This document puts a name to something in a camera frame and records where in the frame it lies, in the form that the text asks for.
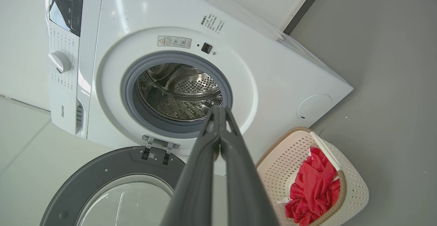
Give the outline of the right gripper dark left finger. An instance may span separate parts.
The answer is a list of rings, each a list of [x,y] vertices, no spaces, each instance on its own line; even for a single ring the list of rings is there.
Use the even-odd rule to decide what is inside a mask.
[[[220,154],[221,113],[225,109],[214,107],[208,112],[162,219],[162,226],[211,225],[214,161]]]

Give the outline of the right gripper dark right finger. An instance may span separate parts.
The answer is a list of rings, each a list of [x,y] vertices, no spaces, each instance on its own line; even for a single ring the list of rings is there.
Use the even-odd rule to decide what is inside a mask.
[[[267,192],[231,110],[227,107],[220,107],[220,146],[226,162],[228,224],[278,226],[279,221]]]

